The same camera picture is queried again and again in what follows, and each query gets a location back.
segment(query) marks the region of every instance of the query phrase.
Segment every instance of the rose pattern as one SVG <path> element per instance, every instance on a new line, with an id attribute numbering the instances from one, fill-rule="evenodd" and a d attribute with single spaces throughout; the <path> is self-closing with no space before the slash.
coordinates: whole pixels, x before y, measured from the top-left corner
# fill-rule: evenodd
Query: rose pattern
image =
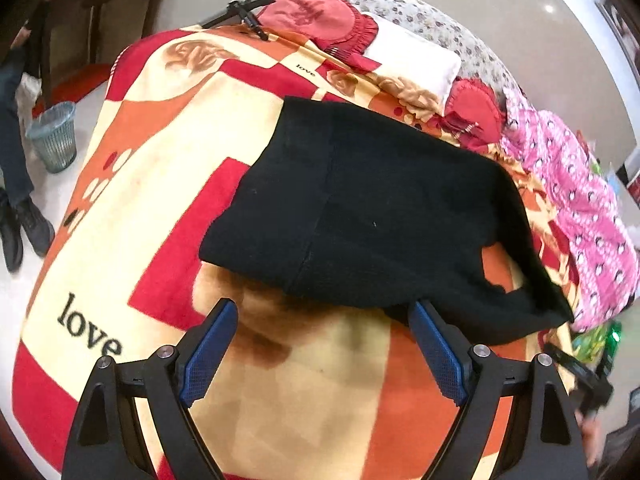
<path id="1" fill-rule="evenodd" d="M 326 80 L 342 95 L 354 97 L 356 95 L 356 86 L 358 78 L 353 74 L 345 74 L 340 70 L 329 70 L 326 73 Z"/>
<path id="2" fill-rule="evenodd" d="M 164 67 L 187 68 L 201 72 L 211 68 L 217 59 L 239 59 L 223 46 L 209 40 L 180 41 L 170 45 L 163 53 Z"/>

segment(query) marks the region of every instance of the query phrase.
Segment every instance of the blanket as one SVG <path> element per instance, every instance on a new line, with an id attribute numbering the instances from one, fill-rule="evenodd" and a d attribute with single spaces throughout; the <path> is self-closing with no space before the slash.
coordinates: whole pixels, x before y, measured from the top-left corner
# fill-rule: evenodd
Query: blanket
<path id="1" fill-rule="evenodd" d="M 96 359 L 144 359 L 177 343 L 221 296 L 238 304 L 239 329 L 191 415 L 228 476 L 420 478 L 447 434 L 455 406 L 405 327 L 377 310 L 297 300 L 197 258 L 206 228 L 269 142 L 285 95 L 352 102 L 457 145 L 303 36 L 268 33 L 263 42 L 241 26 L 162 32 L 114 66 L 14 369 L 15 417 L 58 471 Z M 498 147 L 487 156 L 516 182 L 536 250 L 574 305 L 566 239 L 544 188 Z M 484 248 L 482 261 L 506 292 L 522 286 L 500 246 Z M 558 336 L 570 348 L 566 327 Z M 539 351 L 536 336 L 494 350 L 527 360 Z M 509 405 L 500 404 L 478 479 L 488 477 Z M 170 479 L 144 400 L 138 409 L 159 478 Z"/>
<path id="2" fill-rule="evenodd" d="M 558 208 L 558 226 L 569 238 L 580 277 L 582 301 L 572 329 L 590 330 L 619 314 L 640 280 L 616 195 L 591 171 L 587 152 L 560 117 L 536 110 L 519 92 L 504 93 L 508 126 L 501 145 L 540 178 Z"/>

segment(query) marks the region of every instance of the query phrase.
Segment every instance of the red and orange blanket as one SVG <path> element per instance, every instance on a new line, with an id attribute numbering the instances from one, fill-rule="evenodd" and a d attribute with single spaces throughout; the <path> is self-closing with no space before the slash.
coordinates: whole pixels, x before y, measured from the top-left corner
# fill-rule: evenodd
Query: red and orange blanket
<path id="1" fill-rule="evenodd" d="M 15 362 L 15 416 L 55 469 L 96 359 L 146 358 L 227 296 L 240 327 L 191 410 L 223 472 L 264 480 L 423 475 L 456 409 L 407 329 L 377 311 L 289 298 L 197 257 L 210 222 L 269 142 L 285 95 L 352 102 L 457 143 L 416 118 L 424 117 L 419 89 L 410 103 L 389 81 L 383 91 L 375 74 L 354 74 L 302 36 L 270 31 L 263 42 L 241 26 L 163 32 L 121 54 Z M 568 244 L 542 185 L 497 146 L 487 156 L 513 176 L 540 257 L 575 305 Z M 485 248 L 482 260 L 506 292 L 522 285 L 500 246 Z M 566 328 L 558 335 L 566 348 Z M 529 359 L 537 338 L 495 351 Z M 503 400 L 478 479 L 498 451 Z M 159 477 L 170 479 L 144 401 L 139 410 Z"/>

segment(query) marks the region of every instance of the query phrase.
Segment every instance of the metal screw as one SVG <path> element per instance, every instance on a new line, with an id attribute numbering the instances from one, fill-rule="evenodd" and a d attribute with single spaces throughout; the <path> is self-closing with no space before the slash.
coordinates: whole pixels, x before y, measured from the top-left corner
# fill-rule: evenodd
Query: metal screw
<path id="1" fill-rule="evenodd" d="M 489 350 L 487 345 L 476 345 L 474 346 L 474 354 L 478 357 L 489 357 L 491 350 Z"/>
<path id="2" fill-rule="evenodd" d="M 108 355 L 103 355 L 100 359 L 98 359 L 98 362 L 96 364 L 98 365 L 98 368 L 106 368 L 111 364 L 111 361 L 113 361 L 112 358 L 110 358 Z"/>
<path id="3" fill-rule="evenodd" d="M 547 354 L 538 354 L 538 362 L 543 366 L 551 366 L 553 359 Z"/>
<path id="4" fill-rule="evenodd" d="M 174 347 L 171 345 L 161 346 L 156 352 L 159 358 L 166 359 L 167 357 L 171 357 L 174 354 Z"/>

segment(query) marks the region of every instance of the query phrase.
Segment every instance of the pink fabric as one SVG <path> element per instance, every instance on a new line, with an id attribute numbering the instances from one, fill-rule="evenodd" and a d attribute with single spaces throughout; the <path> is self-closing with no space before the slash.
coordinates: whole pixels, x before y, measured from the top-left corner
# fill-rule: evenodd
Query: pink fabric
<path id="1" fill-rule="evenodd" d="M 258 13 L 258 19 L 266 27 L 306 36 L 347 64 L 350 56 L 364 53 L 378 33 L 376 20 L 347 0 L 276 0 Z M 359 56 L 354 63 L 357 67 L 359 63 L 376 62 Z"/>
<path id="2" fill-rule="evenodd" d="M 508 88 L 505 151 L 545 185 L 558 209 L 556 223 L 569 238 L 580 277 L 581 302 L 574 330 L 597 326 L 622 310 L 638 286 L 638 257 L 622 221 L 616 196 L 591 173 L 578 139 L 549 111 L 536 111 Z"/>

